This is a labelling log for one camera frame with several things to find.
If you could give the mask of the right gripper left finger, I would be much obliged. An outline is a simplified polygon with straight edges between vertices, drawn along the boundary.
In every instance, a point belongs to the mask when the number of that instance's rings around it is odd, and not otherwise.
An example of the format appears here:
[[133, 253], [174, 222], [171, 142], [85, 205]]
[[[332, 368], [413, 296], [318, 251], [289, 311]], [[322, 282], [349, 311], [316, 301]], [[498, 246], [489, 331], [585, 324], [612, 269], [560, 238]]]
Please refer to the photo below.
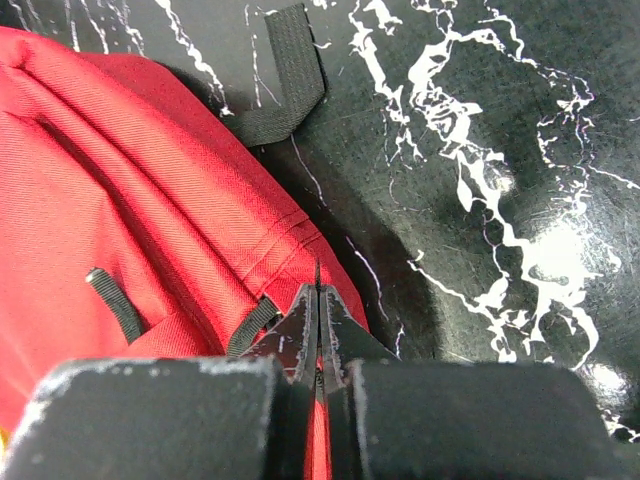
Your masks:
[[37, 385], [5, 479], [306, 479], [318, 294], [237, 358], [91, 359]]

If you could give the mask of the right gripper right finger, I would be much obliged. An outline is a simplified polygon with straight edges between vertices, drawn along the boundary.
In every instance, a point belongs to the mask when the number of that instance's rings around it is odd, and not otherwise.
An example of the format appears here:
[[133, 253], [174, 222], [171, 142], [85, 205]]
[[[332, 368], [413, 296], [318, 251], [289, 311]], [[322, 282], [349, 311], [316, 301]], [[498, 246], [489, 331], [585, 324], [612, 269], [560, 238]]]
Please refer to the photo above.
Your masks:
[[549, 364], [403, 362], [332, 287], [319, 296], [335, 479], [635, 479], [573, 372]]

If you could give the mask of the red student backpack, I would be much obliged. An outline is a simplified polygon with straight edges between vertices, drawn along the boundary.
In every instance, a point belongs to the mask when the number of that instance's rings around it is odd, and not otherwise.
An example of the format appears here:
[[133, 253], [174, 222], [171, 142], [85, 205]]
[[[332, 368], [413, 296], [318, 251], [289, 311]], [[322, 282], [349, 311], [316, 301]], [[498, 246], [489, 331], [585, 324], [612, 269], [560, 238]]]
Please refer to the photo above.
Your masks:
[[251, 153], [286, 138], [324, 92], [304, 7], [265, 23], [285, 106], [230, 122], [152, 60], [2, 29], [2, 463], [37, 385], [59, 366], [241, 357], [310, 285], [306, 479], [335, 479], [321, 291], [334, 288], [368, 327], [328, 241]]

